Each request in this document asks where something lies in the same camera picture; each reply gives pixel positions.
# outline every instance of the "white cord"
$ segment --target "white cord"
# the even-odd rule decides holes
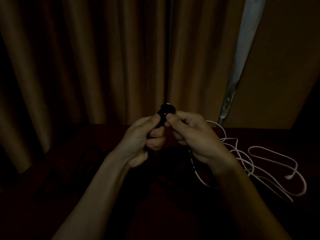
[[[286,199],[283,198],[281,195],[279,195],[276,191],[274,191],[269,185],[267,185],[267,184],[266,184],[264,181],[262,181],[262,180],[267,180],[267,181],[269,181],[271,184],[273,184],[273,185],[274,185],[278,190],[280,190],[291,202],[293,202],[293,199],[290,197],[290,195],[291,195],[291,196],[301,196],[301,195],[303,195],[303,194],[306,193],[306,191],[307,191],[307,183],[306,183],[304,177],[297,171],[298,163],[297,163],[294,159],[292,159],[291,157],[288,157],[288,156],[286,156],[286,155],[280,154],[280,153],[278,153],[278,152],[271,151],[271,150],[269,150],[269,149],[267,149],[267,148],[264,148],[264,147],[261,147],[261,146],[251,146],[251,147],[248,148],[248,154],[249,154],[250,156],[252,156],[252,157],[256,157],[256,158],[259,158],[259,159],[263,159],[263,160],[266,160],[266,161],[269,161],[269,162],[272,162],[272,163],[276,163],[276,164],[282,165],[282,166],[284,166],[284,167],[290,168],[290,169],[293,171],[293,173],[290,174],[290,175],[285,176],[285,178],[286,178],[287,180],[291,180],[291,179],[294,177],[294,175],[297,174],[297,175],[301,178],[301,180],[302,180],[302,182],[303,182],[303,190],[302,190],[300,193],[290,193],[290,192],[287,191],[270,173],[268,173],[266,170],[263,170],[263,169],[260,168],[260,167],[255,166],[254,163],[253,163],[253,161],[252,161],[252,159],[250,158],[250,156],[249,156],[248,154],[246,154],[245,152],[243,152],[243,151],[241,151],[241,150],[238,150],[238,138],[227,138],[227,134],[226,134],[225,130],[222,128],[221,125],[217,124],[216,122],[210,121],[210,120],[207,120],[206,122],[210,122],[210,123],[213,123],[213,124],[215,124],[215,125],[218,125],[218,126],[223,130],[223,133],[224,133],[224,136],[225,136],[225,137],[220,139],[221,142],[222,142],[223,144],[228,145],[228,146],[230,146],[230,147],[233,148],[232,150],[230,150],[230,152],[236,152],[236,153],[237,153],[238,157],[236,157],[236,159],[238,159],[238,160],[241,161],[241,163],[242,163],[242,165],[243,165],[243,167],[244,167],[244,170],[245,170],[246,172],[248,172],[248,176],[251,176],[251,175],[252,175],[252,176],[255,177],[258,181],[260,181],[260,182],[263,183],[266,187],[268,187],[272,192],[274,192],[276,195],[278,195],[279,197],[281,197],[281,198],[284,199],[284,200],[286,200]],[[226,141],[226,140],[236,140],[236,141],[235,141],[235,146],[230,145],[230,144],[228,144],[228,143],[225,143],[224,141]],[[250,149],[252,149],[252,148],[261,148],[261,149],[267,150],[267,151],[269,151],[269,152],[275,153],[275,154],[277,154],[277,155],[286,157],[286,158],[294,161],[295,167],[293,168],[293,167],[290,167],[290,166],[288,166],[288,165],[286,165],[286,164],[283,164],[283,163],[280,163],[280,162],[277,162],[277,161],[273,161],[273,160],[270,160],[270,159],[267,159],[267,158],[264,158],[264,157],[260,157],[260,156],[253,155],[253,154],[251,154],[251,152],[250,152]],[[240,153],[244,154],[244,155],[249,159],[249,161],[243,159],[243,158],[241,157],[241,154],[240,154]],[[198,179],[199,179],[204,185],[206,185],[207,187],[210,188],[210,186],[207,185],[207,184],[199,177],[199,175],[198,175],[198,173],[197,173],[194,165],[193,165],[193,168],[194,168],[194,172],[195,172],[195,174],[197,175]],[[266,178],[266,177],[262,177],[262,176],[257,176],[257,175],[255,175],[255,174],[254,174],[254,170],[255,170],[255,169],[259,169],[259,170],[261,170],[262,172],[266,173],[272,180],[270,180],[269,178]]]

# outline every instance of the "person's right hand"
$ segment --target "person's right hand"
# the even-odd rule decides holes
[[[174,129],[178,142],[189,145],[199,161],[226,161],[226,158],[233,157],[200,114],[177,111],[167,114],[166,118],[165,126]]]

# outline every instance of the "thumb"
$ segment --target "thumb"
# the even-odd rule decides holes
[[[143,124],[139,125],[140,131],[147,135],[150,131],[152,131],[160,122],[160,115],[159,114],[154,114],[153,116],[150,117],[146,122]]]
[[[191,129],[188,125],[183,123],[178,116],[172,113],[168,113],[166,118],[172,128],[179,132],[184,138],[187,137],[187,133]]]

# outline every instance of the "person's left hand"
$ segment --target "person's left hand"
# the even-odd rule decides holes
[[[131,167],[142,164],[148,158],[148,152],[143,148],[147,145],[150,149],[160,150],[166,138],[165,128],[154,129],[160,122],[160,115],[157,113],[150,117],[145,117],[135,121],[125,133],[122,141],[114,149],[118,152]]]

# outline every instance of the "person's right forearm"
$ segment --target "person's right forearm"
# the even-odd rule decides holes
[[[243,238],[291,239],[231,153],[221,160],[209,160],[208,165]]]

